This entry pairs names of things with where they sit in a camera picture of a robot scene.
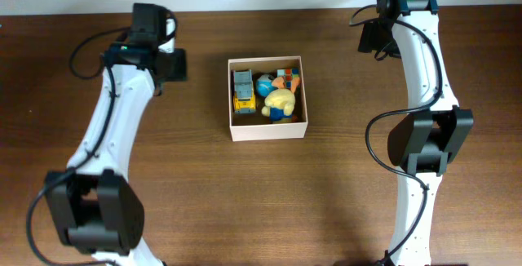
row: open box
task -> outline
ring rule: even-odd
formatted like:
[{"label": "open box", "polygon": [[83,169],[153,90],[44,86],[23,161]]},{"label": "open box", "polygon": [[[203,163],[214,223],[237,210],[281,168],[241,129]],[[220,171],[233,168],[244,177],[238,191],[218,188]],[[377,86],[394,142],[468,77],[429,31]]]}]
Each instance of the open box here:
[{"label": "open box", "polygon": [[[296,91],[293,115],[298,118],[292,123],[270,123],[261,114],[264,98],[256,93],[256,112],[254,114],[235,114],[232,105],[234,96],[233,71],[252,69],[254,84],[265,73],[276,73],[278,69],[298,69],[301,84]],[[303,138],[308,126],[307,104],[304,93],[303,66],[300,56],[232,59],[228,61],[228,111],[229,125],[233,141],[275,140]]]}]

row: toy car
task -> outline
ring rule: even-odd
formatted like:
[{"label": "toy car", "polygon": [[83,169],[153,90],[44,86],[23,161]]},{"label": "toy car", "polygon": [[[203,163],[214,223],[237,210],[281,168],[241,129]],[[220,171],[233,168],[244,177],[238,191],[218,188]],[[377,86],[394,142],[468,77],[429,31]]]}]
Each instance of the toy car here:
[{"label": "toy car", "polygon": [[234,71],[234,113],[255,113],[255,93],[251,69]]}]

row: cardboard box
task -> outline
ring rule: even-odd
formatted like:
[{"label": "cardboard box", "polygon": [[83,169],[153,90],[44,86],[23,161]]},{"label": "cardboard box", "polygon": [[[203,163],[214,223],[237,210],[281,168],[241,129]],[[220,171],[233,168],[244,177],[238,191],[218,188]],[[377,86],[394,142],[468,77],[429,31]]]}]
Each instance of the cardboard box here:
[{"label": "cardboard box", "polygon": [[[232,98],[234,96],[233,71],[252,69],[255,81],[264,73],[276,73],[278,69],[299,69],[301,85],[296,91],[294,115],[299,121],[293,123],[271,124],[268,117],[261,115],[264,98],[256,94],[255,114],[235,114]],[[233,141],[275,140],[303,138],[308,126],[307,103],[304,92],[303,66],[300,56],[232,59],[228,61],[228,109],[229,125]]]}]

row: table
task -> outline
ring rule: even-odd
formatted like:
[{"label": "table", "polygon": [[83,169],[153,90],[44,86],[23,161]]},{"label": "table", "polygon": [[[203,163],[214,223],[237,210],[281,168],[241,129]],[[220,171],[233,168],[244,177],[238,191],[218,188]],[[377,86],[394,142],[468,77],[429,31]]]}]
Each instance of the table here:
[{"label": "table", "polygon": [[[396,177],[365,148],[366,123],[406,106],[400,60],[356,51],[352,9],[179,13],[187,82],[153,98],[130,158],[146,210],[144,236],[171,265],[342,265],[383,256],[396,213]],[[475,126],[440,186],[431,227],[434,264],[522,264],[521,6],[443,7],[449,80]],[[68,71],[73,48],[129,14],[0,17],[1,265],[39,265],[24,235],[29,201],[49,170],[63,170],[91,120],[100,78]],[[113,37],[80,55],[94,71]],[[233,143],[227,61],[300,55],[309,125],[302,140]],[[387,158],[379,122],[372,141]],[[45,204],[33,222],[42,251],[64,248]]]}]

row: cable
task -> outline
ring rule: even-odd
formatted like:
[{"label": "cable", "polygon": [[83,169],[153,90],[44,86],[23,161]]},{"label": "cable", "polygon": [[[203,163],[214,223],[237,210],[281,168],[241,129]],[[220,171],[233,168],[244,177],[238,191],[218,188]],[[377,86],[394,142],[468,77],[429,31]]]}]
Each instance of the cable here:
[{"label": "cable", "polygon": [[74,49],[73,54],[71,54],[71,56],[69,57],[69,69],[71,70],[71,73],[75,77],[80,78],[80,79],[84,79],[84,80],[97,78],[104,71],[103,56],[100,56],[100,66],[98,67],[98,70],[96,71],[96,73],[92,74],[91,76],[83,76],[80,73],[78,73],[78,71],[74,67],[74,59],[76,58],[76,54],[83,48],[83,46],[85,46],[87,43],[89,43],[93,39],[100,38],[100,37],[103,37],[105,35],[109,35],[111,33],[118,33],[118,32],[122,31],[124,33],[122,33],[117,38],[117,41],[119,41],[121,39],[125,40],[126,39],[126,32],[128,32],[130,29],[131,29],[130,27],[124,27],[124,28],[119,28],[119,29],[111,29],[111,30],[108,30],[108,31],[97,33],[97,34],[93,35],[92,37],[86,38],[85,40],[83,40],[83,42],[80,42],[80,44],[78,44],[76,46],[76,48]]},{"label": "cable", "polygon": [[391,19],[383,18],[383,17],[372,18],[372,19],[364,20],[364,21],[361,21],[361,22],[358,22],[358,23],[354,23],[353,22],[353,19],[360,12],[362,12],[362,11],[364,11],[366,9],[369,9],[369,8],[373,8],[373,7],[376,7],[376,5],[368,5],[368,6],[362,7],[361,9],[357,10],[352,15],[352,18],[350,19],[350,24],[349,24],[350,27],[359,26],[359,25],[363,25],[363,24],[369,24],[369,23],[372,23],[372,22],[383,22],[383,23],[389,23],[389,24],[398,24],[398,25],[405,26],[406,28],[413,30],[415,33],[417,33],[423,39],[424,42],[426,42],[426,44],[430,48],[430,51],[433,54],[433,60],[435,61],[435,64],[436,64],[436,72],[437,72],[437,79],[438,79],[436,93],[433,95],[433,100],[430,103],[427,103],[427,104],[425,104],[423,106],[419,106],[419,107],[416,107],[416,108],[400,109],[400,110],[389,111],[389,112],[385,112],[385,113],[379,114],[378,116],[376,116],[372,120],[370,120],[368,122],[368,125],[366,126],[365,142],[366,142],[366,148],[368,149],[368,152],[369,152],[370,156],[381,167],[383,167],[384,169],[390,171],[391,173],[395,173],[397,175],[401,175],[401,176],[410,178],[412,180],[415,180],[415,181],[417,181],[420,184],[420,186],[422,188],[422,204],[421,204],[420,209],[418,211],[417,217],[415,218],[415,221],[411,225],[408,233],[406,233],[406,236],[402,239],[402,241],[400,241],[395,248],[393,248],[392,250],[387,252],[387,254],[385,255],[385,257],[383,259],[378,261],[378,263],[384,264],[386,261],[388,261],[392,257],[393,254],[395,254],[408,241],[409,237],[411,237],[411,235],[414,233],[415,229],[417,228],[417,225],[418,225],[418,223],[420,222],[420,220],[422,218],[422,214],[424,213],[424,210],[426,209],[427,191],[429,190],[429,188],[418,177],[413,176],[413,175],[409,175],[409,174],[407,174],[407,173],[405,173],[403,171],[398,171],[397,169],[391,168],[388,165],[386,165],[383,161],[381,161],[381,159],[379,159],[377,157],[377,155],[375,154],[375,151],[373,150],[373,148],[372,148],[372,146],[371,146],[371,144],[369,142],[369,132],[371,130],[372,125],[375,124],[376,121],[378,121],[379,119],[382,119],[382,118],[385,118],[385,117],[388,117],[388,116],[393,116],[393,115],[421,112],[421,111],[427,110],[431,106],[435,105],[437,103],[437,101],[439,100],[439,98],[442,96],[442,85],[443,85],[443,82],[442,82],[442,67],[440,65],[439,56],[438,56],[438,54],[436,52],[436,49],[433,46],[433,43],[431,42],[430,38],[425,33],[423,33],[422,30],[417,29],[416,27],[414,27],[411,24],[408,24],[408,23],[406,23],[404,21],[391,20]]},{"label": "cable", "polygon": [[[85,46],[85,44],[87,44],[89,41],[93,40],[94,38],[98,38],[98,37],[101,37],[101,36],[104,36],[104,35],[107,35],[110,33],[116,33],[116,32],[119,32],[122,30],[127,30],[127,29],[128,28],[113,29],[113,30],[109,30],[106,32],[97,33],[94,36],[87,38],[85,41],[80,43],[76,47],[76,49],[74,49],[73,54],[71,55],[71,57],[69,59],[69,67],[70,67],[71,72],[76,77],[81,78],[81,79],[91,79],[91,78],[95,78],[96,76],[100,75],[100,71],[98,73],[96,73],[94,76],[90,76],[90,77],[83,77],[83,76],[79,75],[76,72],[75,68],[73,67],[74,56],[78,53],[78,51],[83,46]],[[104,124],[103,124],[101,132],[100,132],[100,136],[98,137],[92,151],[87,152],[86,157],[76,166],[67,167],[67,171],[64,174],[62,174],[56,180],[52,181],[50,184],[45,184],[44,187],[40,190],[40,192],[38,192],[37,196],[31,201],[31,204],[29,205],[29,209],[27,211],[27,215],[26,215],[26,219],[25,219],[25,233],[27,235],[27,240],[29,241],[29,246],[31,247],[31,250],[33,251],[33,253],[44,264],[47,264],[50,266],[90,266],[90,265],[103,265],[103,264],[118,266],[118,264],[112,260],[91,261],[91,262],[74,263],[74,264],[61,264],[61,263],[53,262],[53,261],[49,260],[45,255],[43,255],[43,253],[38,249],[36,242],[34,241],[33,226],[32,226],[33,213],[34,213],[34,210],[36,209],[38,202],[40,202],[40,200],[42,200],[42,198],[47,193],[49,193],[53,188],[62,184],[64,181],[69,180],[71,177],[73,177],[73,175],[76,173],[76,171],[78,169],[82,168],[86,163],[88,163],[95,156],[96,151],[98,150],[98,148],[100,147],[100,145],[102,144],[102,142],[104,140],[105,134],[107,133],[108,124],[110,123],[111,117],[113,115],[114,104],[116,101],[116,84],[114,82],[113,71],[110,67],[107,67],[106,69],[107,69],[108,77],[111,82],[111,91],[109,92],[110,102],[108,105],[107,116],[105,117],[105,121],[104,121]]]}]

